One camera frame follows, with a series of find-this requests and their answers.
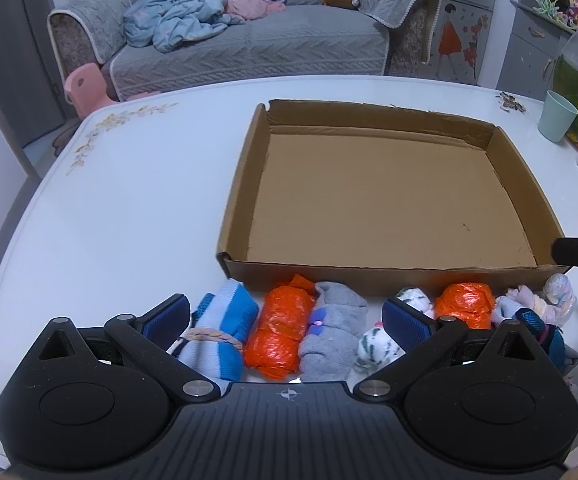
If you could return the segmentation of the white green leaf sock roll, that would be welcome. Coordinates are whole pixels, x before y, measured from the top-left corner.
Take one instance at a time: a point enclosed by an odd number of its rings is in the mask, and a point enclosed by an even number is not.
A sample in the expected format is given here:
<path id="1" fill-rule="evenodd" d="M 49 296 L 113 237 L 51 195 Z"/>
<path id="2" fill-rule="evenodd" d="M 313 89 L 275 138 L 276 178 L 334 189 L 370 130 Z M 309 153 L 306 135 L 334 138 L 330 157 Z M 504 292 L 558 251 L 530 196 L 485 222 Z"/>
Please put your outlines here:
<path id="1" fill-rule="evenodd" d="M 434 318 L 434 305 L 420 288 L 405 287 L 395 296 L 428 318 Z M 352 370 L 366 377 L 400 359 L 404 354 L 405 351 L 387 334 L 379 321 L 359 340 Z"/>

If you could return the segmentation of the blue white striped sock roll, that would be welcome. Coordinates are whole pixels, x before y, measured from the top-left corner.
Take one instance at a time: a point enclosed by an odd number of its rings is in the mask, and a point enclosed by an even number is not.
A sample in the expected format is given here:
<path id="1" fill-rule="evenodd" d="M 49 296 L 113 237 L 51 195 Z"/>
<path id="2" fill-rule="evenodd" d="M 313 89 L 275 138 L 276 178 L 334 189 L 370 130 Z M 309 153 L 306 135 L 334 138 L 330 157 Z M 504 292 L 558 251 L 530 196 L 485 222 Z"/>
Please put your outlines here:
<path id="1" fill-rule="evenodd" d="M 208 292 L 191 315 L 169 353 L 215 382 L 224 393 L 243 373 L 243 350 L 260 307 L 246 287 L 230 278 L 218 292 Z"/>

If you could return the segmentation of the grey sock roll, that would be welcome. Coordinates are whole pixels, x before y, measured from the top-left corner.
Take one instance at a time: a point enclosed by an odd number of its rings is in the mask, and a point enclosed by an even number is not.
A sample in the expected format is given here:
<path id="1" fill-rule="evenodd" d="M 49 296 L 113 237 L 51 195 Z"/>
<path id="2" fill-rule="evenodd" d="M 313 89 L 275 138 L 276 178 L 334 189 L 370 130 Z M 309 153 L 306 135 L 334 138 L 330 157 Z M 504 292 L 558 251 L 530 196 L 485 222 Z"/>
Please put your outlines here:
<path id="1" fill-rule="evenodd" d="M 367 323 L 367 301 L 347 285 L 315 284 L 316 302 L 299 344 L 301 382 L 342 382 L 356 359 Z"/>

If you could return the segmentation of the blue knit sock bundle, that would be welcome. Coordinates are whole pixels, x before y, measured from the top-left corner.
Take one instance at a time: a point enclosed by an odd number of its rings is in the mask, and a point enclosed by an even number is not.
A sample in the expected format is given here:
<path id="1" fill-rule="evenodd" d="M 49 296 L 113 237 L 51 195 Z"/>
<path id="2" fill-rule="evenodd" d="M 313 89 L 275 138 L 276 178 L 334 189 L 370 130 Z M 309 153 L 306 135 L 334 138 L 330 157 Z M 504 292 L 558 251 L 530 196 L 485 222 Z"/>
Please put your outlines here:
<path id="1" fill-rule="evenodd" d="M 536 312 L 527 308 L 519 309 L 513 319 L 528 328 L 562 376 L 568 375 L 578 365 L 578 352 L 566 345 L 558 326 L 545 323 Z"/>

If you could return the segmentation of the orange plastic bag bundle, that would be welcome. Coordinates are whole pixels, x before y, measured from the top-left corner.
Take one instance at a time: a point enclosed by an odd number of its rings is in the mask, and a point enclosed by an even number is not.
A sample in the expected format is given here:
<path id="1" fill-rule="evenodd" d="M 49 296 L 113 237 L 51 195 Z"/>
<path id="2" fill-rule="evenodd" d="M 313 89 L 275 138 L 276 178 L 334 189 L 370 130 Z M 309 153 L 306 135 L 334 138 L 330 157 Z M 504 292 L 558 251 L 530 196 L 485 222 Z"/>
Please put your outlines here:
<path id="1" fill-rule="evenodd" d="M 268 292 L 243 361 L 268 380 L 282 382 L 299 368 L 299 344 L 315 304 L 315 284 L 299 274 Z"/>

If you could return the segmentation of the pale pink sock roll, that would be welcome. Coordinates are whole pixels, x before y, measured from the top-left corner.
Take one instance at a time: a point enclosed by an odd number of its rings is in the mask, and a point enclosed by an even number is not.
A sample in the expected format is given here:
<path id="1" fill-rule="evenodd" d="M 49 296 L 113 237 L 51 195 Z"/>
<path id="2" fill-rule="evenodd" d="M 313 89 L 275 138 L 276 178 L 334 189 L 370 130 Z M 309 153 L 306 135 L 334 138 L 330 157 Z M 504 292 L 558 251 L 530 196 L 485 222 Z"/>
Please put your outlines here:
<path id="1" fill-rule="evenodd" d="M 534 292 L 527 285 L 507 289 L 505 294 L 495 299 L 491 322 L 500 325 L 524 308 L 533 311 L 544 323 L 562 327 L 574 312 L 576 301 L 568 276 L 557 273 L 545 282 L 539 292 Z"/>

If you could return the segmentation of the green plastic cup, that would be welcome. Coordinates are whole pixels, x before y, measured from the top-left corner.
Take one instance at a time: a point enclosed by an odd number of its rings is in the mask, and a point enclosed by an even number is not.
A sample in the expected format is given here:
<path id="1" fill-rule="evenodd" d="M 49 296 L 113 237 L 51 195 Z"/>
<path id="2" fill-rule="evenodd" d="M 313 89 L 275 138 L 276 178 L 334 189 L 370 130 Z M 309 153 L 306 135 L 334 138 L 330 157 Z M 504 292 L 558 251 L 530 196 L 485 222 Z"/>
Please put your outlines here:
<path id="1" fill-rule="evenodd" d="M 554 92 L 546 92 L 542 114 L 538 123 L 539 133 L 545 139 L 559 143 L 578 116 L 578 109 L 569 100 Z"/>

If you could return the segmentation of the sunflower seed shell pile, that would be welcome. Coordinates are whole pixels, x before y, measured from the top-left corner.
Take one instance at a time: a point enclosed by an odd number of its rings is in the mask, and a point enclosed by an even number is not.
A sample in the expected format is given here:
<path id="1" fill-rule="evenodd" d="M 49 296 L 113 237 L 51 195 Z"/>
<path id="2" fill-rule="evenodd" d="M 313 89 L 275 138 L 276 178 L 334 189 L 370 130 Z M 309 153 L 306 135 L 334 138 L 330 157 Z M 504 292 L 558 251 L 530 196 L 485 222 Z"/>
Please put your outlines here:
<path id="1" fill-rule="evenodd" d="M 498 106 L 501 110 L 504 110 L 506 113 L 510 112 L 518 112 L 520 114 L 524 114 L 526 112 L 526 107 L 522 104 L 516 96 L 509 94 L 505 91 L 500 91 L 496 95 L 496 99 L 498 99 Z"/>

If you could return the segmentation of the brown cardboard box tray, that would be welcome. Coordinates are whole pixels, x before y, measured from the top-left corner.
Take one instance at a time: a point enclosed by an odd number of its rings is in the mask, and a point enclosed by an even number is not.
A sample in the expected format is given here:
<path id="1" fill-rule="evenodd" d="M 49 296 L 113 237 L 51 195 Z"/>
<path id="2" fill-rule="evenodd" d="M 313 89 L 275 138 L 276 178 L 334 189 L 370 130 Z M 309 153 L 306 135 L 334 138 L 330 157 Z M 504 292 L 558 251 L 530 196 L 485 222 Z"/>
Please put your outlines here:
<path id="1" fill-rule="evenodd" d="M 216 258 L 253 290 L 303 276 L 365 296 L 460 282 L 541 287 L 562 229 L 506 132 L 410 108 L 259 105 Z"/>

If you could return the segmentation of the grey cabinet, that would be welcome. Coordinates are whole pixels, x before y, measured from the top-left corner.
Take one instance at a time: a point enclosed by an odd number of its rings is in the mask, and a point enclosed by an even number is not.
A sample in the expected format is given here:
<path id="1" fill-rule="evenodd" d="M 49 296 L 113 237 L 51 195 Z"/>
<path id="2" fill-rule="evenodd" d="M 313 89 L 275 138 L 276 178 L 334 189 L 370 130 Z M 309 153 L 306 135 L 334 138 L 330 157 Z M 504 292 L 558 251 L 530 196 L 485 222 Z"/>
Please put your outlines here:
<path id="1" fill-rule="evenodd" d="M 514 21 L 498 77 L 498 90 L 542 100 L 550 88 L 556 58 L 576 31 L 556 20 L 569 0 L 510 0 Z"/>

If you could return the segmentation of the pink small chair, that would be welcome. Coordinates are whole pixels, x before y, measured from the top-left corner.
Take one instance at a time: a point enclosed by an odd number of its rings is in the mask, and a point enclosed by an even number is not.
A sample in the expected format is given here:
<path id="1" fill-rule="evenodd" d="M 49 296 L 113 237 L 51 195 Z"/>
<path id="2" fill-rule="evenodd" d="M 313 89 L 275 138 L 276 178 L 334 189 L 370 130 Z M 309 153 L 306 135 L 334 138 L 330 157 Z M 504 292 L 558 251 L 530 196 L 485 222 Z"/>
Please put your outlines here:
<path id="1" fill-rule="evenodd" d="M 106 79 L 95 63 L 87 63 L 73 70 L 66 77 L 63 89 L 80 119 L 87 118 L 100 108 L 115 104 L 108 94 Z"/>

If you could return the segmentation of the decorated refrigerator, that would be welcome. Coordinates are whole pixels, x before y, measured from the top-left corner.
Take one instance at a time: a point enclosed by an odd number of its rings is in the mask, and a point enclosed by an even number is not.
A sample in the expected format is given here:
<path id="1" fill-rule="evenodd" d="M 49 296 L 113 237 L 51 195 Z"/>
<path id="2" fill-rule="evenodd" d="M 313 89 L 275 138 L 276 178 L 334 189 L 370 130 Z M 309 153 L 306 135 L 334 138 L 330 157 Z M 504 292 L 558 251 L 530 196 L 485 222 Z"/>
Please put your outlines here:
<path id="1" fill-rule="evenodd" d="M 487 47 L 495 0 L 441 0 L 425 78 L 476 84 Z"/>

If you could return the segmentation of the grey sofa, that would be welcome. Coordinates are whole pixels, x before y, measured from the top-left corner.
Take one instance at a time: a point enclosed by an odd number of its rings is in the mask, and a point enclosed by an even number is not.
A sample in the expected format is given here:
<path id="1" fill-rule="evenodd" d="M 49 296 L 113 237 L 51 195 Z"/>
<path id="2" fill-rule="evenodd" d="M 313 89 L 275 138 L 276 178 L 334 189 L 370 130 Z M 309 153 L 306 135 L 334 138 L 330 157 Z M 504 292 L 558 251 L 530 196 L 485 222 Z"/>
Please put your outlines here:
<path id="1" fill-rule="evenodd" d="M 131 47 L 123 15 L 136 0 L 72 0 L 47 27 L 60 74 L 95 63 L 111 96 L 295 75 L 413 77 L 428 62 L 441 0 L 359 0 L 359 9 L 323 0 L 287 0 L 286 9 L 228 27 L 172 52 Z"/>

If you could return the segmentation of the light blue blanket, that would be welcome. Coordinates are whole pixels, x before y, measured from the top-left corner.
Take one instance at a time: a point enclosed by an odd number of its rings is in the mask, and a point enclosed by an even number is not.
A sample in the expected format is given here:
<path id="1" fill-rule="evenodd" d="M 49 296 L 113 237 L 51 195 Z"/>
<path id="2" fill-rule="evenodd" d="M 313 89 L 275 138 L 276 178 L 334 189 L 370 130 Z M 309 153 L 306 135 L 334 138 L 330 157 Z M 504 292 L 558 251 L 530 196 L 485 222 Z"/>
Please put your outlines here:
<path id="1" fill-rule="evenodd" d="M 123 15 L 127 43 L 172 52 L 228 27 L 286 9 L 287 0 L 136 0 Z"/>

